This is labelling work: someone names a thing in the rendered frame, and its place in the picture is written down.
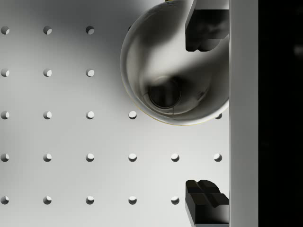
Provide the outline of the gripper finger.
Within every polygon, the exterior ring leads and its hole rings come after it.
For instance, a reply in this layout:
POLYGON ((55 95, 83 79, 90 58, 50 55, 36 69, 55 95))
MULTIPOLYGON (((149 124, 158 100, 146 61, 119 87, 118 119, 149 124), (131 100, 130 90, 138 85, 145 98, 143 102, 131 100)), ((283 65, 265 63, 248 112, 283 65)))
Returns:
POLYGON ((186 181, 185 202, 192 227, 229 227, 229 199, 215 183, 186 181))
POLYGON ((229 0, 193 0, 185 25, 186 50, 208 52, 229 34, 229 0))

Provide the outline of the yellow mug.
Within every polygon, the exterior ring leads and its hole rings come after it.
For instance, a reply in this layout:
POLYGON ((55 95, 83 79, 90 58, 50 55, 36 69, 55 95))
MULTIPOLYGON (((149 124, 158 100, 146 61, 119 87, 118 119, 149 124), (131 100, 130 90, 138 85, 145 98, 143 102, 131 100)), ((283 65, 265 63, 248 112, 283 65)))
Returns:
POLYGON ((193 125, 229 106, 229 34, 211 51, 186 50, 185 25, 193 0, 149 9, 130 27, 121 49, 124 87, 151 118, 193 125))

